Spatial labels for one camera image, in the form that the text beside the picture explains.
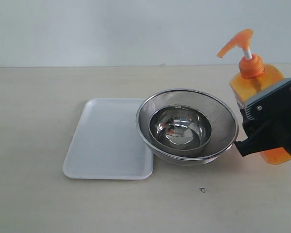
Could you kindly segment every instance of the stainless steel bowl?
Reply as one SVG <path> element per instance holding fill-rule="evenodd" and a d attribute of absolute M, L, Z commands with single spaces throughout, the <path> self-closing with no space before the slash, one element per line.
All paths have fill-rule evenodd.
<path fill-rule="evenodd" d="M 197 157 L 177 156 L 155 146 L 149 123 L 156 112 L 169 106 L 196 109 L 210 121 L 210 142 Z M 216 159 L 233 145 L 238 135 L 236 117 L 225 103 L 207 93 L 190 89 L 165 90 L 146 99 L 137 111 L 136 126 L 141 138 L 155 155 L 172 164 L 184 166 L 205 164 Z"/>
<path fill-rule="evenodd" d="M 197 157 L 210 142 L 212 127 L 200 111 L 176 105 L 154 113 L 149 130 L 157 148 L 181 157 Z"/>

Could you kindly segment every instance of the table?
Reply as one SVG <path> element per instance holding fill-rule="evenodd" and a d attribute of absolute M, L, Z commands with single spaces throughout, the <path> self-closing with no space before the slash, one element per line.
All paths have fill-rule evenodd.
<path fill-rule="evenodd" d="M 291 64 L 276 65 L 291 77 Z M 62 172 L 84 104 L 193 88 L 239 114 L 237 66 L 0 68 L 0 233 L 291 233 L 291 161 L 237 150 L 203 166 L 155 159 L 143 181 Z M 240 129 L 239 139 L 245 139 Z"/>

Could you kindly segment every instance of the plastic tray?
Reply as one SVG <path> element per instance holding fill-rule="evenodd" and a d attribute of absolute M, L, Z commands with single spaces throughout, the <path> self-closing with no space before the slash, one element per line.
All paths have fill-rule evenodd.
<path fill-rule="evenodd" d="M 139 136 L 135 117 L 143 99 L 93 99 L 86 103 L 63 172 L 74 179 L 142 180 L 153 154 Z"/>

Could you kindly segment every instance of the bottle cap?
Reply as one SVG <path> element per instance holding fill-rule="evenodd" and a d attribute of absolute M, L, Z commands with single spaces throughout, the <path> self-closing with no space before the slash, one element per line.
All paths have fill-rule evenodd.
<path fill-rule="evenodd" d="M 250 42 L 253 30 L 245 29 L 237 33 L 217 54 L 222 58 L 228 51 L 235 46 L 242 48 L 244 57 L 239 62 L 239 70 L 245 79 L 252 79 L 264 73 L 262 58 L 250 51 Z"/>

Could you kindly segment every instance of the orange pump bottle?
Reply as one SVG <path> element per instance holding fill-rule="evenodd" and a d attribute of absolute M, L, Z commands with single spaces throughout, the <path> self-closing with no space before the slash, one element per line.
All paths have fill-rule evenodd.
<path fill-rule="evenodd" d="M 253 31 L 251 29 L 245 29 L 237 33 L 217 55 L 222 58 L 235 46 L 243 49 L 244 57 L 239 62 L 240 72 L 229 83 L 234 91 L 239 108 L 243 108 L 243 103 L 259 91 L 284 79 L 283 74 L 275 66 L 264 64 L 260 56 L 251 54 L 249 46 L 252 35 Z M 283 148 L 263 151 L 262 157 L 267 163 L 273 165 L 291 159 L 291 156 Z"/>

